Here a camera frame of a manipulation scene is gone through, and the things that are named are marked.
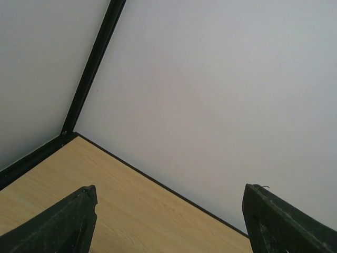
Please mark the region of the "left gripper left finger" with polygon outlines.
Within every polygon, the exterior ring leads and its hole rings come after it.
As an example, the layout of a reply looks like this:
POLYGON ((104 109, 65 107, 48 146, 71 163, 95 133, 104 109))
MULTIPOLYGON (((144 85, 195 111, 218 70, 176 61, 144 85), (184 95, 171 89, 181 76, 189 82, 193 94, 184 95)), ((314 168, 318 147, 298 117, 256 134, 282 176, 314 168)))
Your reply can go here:
POLYGON ((1 236, 1 252, 89 252, 97 221, 94 185, 81 187, 1 236))

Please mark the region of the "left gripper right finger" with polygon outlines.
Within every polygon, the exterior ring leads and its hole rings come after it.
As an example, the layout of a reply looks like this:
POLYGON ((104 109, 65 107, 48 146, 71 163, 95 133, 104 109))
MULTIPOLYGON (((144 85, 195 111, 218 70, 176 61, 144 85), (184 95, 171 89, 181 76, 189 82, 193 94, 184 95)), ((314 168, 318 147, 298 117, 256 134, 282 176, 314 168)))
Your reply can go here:
POLYGON ((242 212, 253 252, 336 252, 336 231, 258 184, 247 184, 242 212))

